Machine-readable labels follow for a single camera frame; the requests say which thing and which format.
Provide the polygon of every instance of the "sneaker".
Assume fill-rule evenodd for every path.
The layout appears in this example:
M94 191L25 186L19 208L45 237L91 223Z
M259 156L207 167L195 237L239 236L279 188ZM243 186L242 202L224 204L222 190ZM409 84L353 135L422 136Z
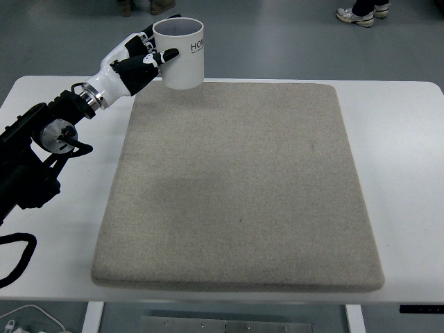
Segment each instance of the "sneaker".
M345 23L355 23L358 26L365 26L366 28L370 28L373 25L373 12L368 13L366 16L358 16L353 14L351 8L339 8L336 11L336 16Z
M176 0L150 0L150 13L159 15L175 5Z
M383 18L387 17L387 15L389 14L389 6L390 6L389 3L386 5L380 5L380 6L375 5L375 10L373 11L373 15L375 17L377 17L378 19L383 19Z

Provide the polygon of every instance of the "robotic arm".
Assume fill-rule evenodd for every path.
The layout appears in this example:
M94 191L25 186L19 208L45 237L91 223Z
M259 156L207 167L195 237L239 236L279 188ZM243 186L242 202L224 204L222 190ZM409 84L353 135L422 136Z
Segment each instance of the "robotic arm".
M80 94L73 86L48 105L37 104L18 116L0 135L0 225L16 205L41 207L60 193L57 177L67 160L92 151L77 140L76 123L122 96L138 93L159 74L161 64L178 54L177 49L156 53L149 26L116 46L102 60L100 71L81 84ZM51 153L45 161L31 149L32 141Z

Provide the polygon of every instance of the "gray felt pad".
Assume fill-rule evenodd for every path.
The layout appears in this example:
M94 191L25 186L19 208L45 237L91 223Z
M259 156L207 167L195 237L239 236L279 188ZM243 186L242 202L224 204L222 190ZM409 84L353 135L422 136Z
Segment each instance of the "gray felt pad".
M381 288L334 88L152 82L135 100L92 279L187 291Z

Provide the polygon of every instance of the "paper cup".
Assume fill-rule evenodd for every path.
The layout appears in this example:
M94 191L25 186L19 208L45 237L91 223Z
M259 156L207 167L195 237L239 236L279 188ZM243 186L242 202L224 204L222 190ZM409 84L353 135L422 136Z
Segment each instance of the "paper cup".
M153 25L157 52L179 50L161 65L163 83L172 89L190 89L203 82L203 24L197 19L176 17Z

